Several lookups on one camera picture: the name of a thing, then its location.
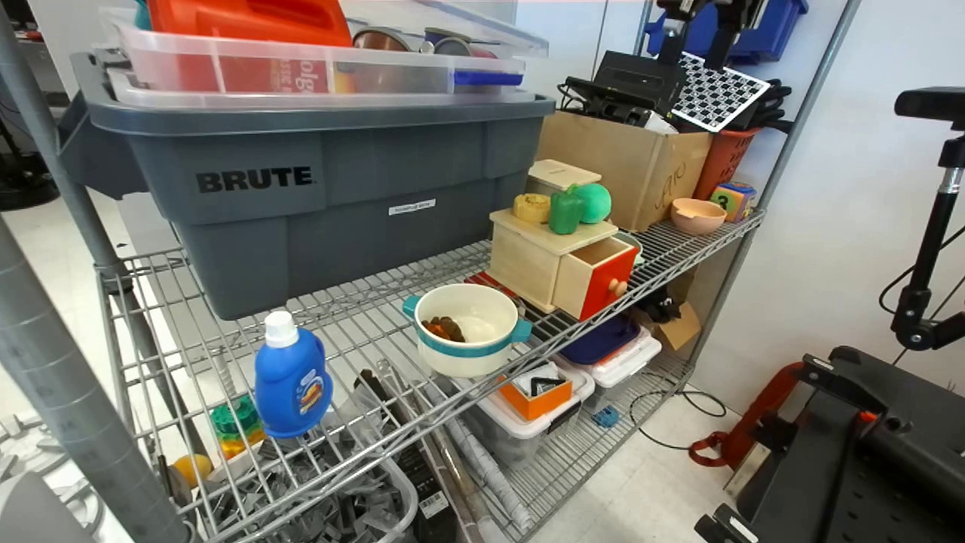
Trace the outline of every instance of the black exercise machine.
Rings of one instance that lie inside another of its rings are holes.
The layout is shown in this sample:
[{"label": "black exercise machine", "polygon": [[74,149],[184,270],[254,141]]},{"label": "black exercise machine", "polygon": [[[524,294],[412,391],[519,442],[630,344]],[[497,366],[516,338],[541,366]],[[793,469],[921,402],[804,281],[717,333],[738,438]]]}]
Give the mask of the black exercise machine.
[{"label": "black exercise machine", "polygon": [[[965,87],[903,90],[894,111],[965,130]],[[965,136],[943,141],[937,166],[948,172],[892,317],[906,350],[965,338],[965,314],[924,317],[961,192]],[[710,543],[961,541],[965,400],[849,347],[828,363],[804,357],[803,381],[813,396],[793,438],[758,472],[738,509],[702,515],[695,534]]]}]

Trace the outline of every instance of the cardboard box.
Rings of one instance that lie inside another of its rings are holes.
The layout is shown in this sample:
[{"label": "cardboard box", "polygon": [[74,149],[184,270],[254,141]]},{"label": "cardboard box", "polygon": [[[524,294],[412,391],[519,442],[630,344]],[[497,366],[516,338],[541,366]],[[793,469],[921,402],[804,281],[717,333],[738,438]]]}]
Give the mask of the cardboard box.
[{"label": "cardboard box", "polygon": [[643,233],[662,222],[668,201],[692,195],[707,150],[707,132],[556,111],[541,120],[535,156],[601,172],[611,195],[611,225]]},{"label": "cardboard box", "polygon": [[687,350],[698,334],[698,314],[691,302],[682,304],[682,317],[668,324],[657,324],[657,338],[665,350],[682,354]]}]

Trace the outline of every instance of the metal pole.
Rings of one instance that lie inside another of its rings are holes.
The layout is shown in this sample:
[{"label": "metal pole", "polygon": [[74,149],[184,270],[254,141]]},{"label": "metal pole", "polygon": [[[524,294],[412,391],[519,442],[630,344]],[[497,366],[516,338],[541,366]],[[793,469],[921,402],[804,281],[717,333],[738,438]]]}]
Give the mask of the metal pole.
[{"label": "metal pole", "polygon": [[[822,82],[825,82],[825,76],[828,76],[828,70],[833,70],[833,63],[836,63],[836,58],[838,58],[838,51],[841,51],[841,43],[844,43],[848,28],[849,28],[849,22],[854,22],[854,17],[855,17],[859,7],[863,7],[863,0],[848,0],[844,9],[841,9],[841,17],[838,17],[838,25],[836,25],[836,30],[833,30],[833,41],[828,41],[828,47],[822,48],[821,63],[816,63],[816,73],[813,73],[813,78],[811,78],[811,85],[808,85],[804,101],[803,101],[803,111],[795,115],[793,130],[789,130],[789,136],[788,136],[788,141],[784,141],[784,149],[781,149],[781,154],[777,154],[777,164],[774,164],[774,169],[773,169],[773,175],[769,175],[769,182],[767,182],[767,188],[762,188],[762,196],[760,196],[760,209],[762,209],[762,212],[767,212],[767,203],[773,201],[773,195],[774,195],[774,188],[777,188],[777,182],[781,182],[781,175],[784,175],[784,169],[788,169],[788,164],[789,164],[789,156],[793,156],[793,149],[795,149],[795,141],[798,141],[798,136],[803,136],[803,126],[804,126],[804,120],[811,119],[811,109],[813,109],[813,102],[816,102],[821,90],[822,90]],[[748,239],[738,245],[738,250],[736,250],[736,257],[733,257],[733,263],[730,263],[730,273],[726,273],[726,277],[722,277],[722,284],[719,284],[719,290],[717,290],[717,299],[714,299],[714,304],[710,304],[710,311],[707,311],[704,329],[710,329],[710,326],[717,324],[719,309],[722,309],[722,302],[726,302],[726,294],[730,294],[730,287],[733,287],[733,281],[736,281],[736,270],[744,263],[744,257],[748,257],[748,250],[751,250],[751,243],[753,243],[753,235],[748,235]],[[691,366],[683,368],[683,379],[682,379],[682,381],[691,381],[691,379],[692,379],[692,368],[695,368],[695,358],[698,358],[704,340],[707,340],[707,334],[698,334],[698,340],[695,340],[695,347],[692,347],[692,354],[691,354]]]},{"label": "metal pole", "polygon": [[[32,82],[31,67],[23,63],[23,58],[18,54],[18,43],[11,38],[11,25],[8,17],[0,7],[0,82],[6,85],[18,115],[28,123],[28,132],[35,145],[35,150],[41,154],[74,226],[80,229],[80,239],[88,245],[88,250],[93,255],[93,266],[98,276],[98,284],[106,287],[106,294],[110,294],[110,299],[117,302],[132,344],[142,354],[142,358],[151,366],[152,376],[152,388],[159,393],[159,400],[164,402],[164,409],[182,417],[188,413],[184,400],[177,396],[177,391],[171,391],[163,381],[163,366],[155,358],[155,340],[151,334],[151,326],[138,309],[138,299],[132,297],[132,284],[121,281],[123,263],[117,260],[109,233],[103,229],[95,209],[88,196],[88,192],[80,183],[71,182],[70,169],[61,159],[61,132],[57,123],[41,101],[41,90]],[[188,446],[193,452],[204,452],[204,443],[196,433],[196,427],[188,420],[188,436],[184,436]]]},{"label": "metal pole", "polygon": [[125,391],[123,363],[121,363],[117,329],[110,324],[110,299],[103,290],[103,284],[95,287],[95,299],[98,299],[98,317],[103,317],[103,333],[106,333],[106,347],[109,347],[109,363],[110,363],[110,379],[114,379],[110,388],[117,388],[117,413],[121,413],[125,433],[136,433],[129,391]]},{"label": "metal pole", "polygon": [[2,222],[0,363],[132,541],[188,541],[177,509],[148,472]]}]

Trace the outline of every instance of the bottle label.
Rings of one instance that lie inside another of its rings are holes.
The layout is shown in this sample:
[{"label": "bottle label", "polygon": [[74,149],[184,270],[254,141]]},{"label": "bottle label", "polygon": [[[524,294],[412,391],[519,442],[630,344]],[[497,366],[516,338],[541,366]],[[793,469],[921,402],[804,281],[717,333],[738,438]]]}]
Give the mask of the bottle label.
[{"label": "bottle label", "polygon": [[298,413],[304,417],[311,409],[317,409],[321,402],[321,379],[320,371],[308,371],[301,381],[298,381]]}]

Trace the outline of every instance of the white wall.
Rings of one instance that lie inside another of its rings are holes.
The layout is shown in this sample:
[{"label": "white wall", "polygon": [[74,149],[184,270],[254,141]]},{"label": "white wall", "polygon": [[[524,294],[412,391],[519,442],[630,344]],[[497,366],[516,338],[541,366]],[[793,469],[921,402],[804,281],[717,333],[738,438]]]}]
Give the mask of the white wall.
[{"label": "white wall", "polygon": [[450,0],[497,22],[516,22],[516,0]]},{"label": "white wall", "polygon": [[[828,25],[838,3],[811,0],[808,25]],[[899,354],[875,299],[915,255],[941,179],[937,149],[949,130],[894,119],[892,101],[915,85],[965,87],[959,22],[959,0],[930,0],[928,9],[863,3],[698,358],[695,388],[741,412],[777,366],[803,354],[822,357],[838,344],[883,358]],[[965,243],[943,255],[935,299],[961,276]],[[965,311],[965,294],[948,311]],[[965,388],[965,340],[903,357],[901,368]]]},{"label": "white wall", "polygon": [[605,48],[630,51],[638,9],[643,0],[519,0],[516,25],[549,41],[549,58],[530,61],[530,90],[559,97],[566,76],[591,78]]},{"label": "white wall", "polygon": [[103,22],[103,9],[129,9],[132,0],[28,0],[65,93],[74,93],[70,54],[117,43]]}]

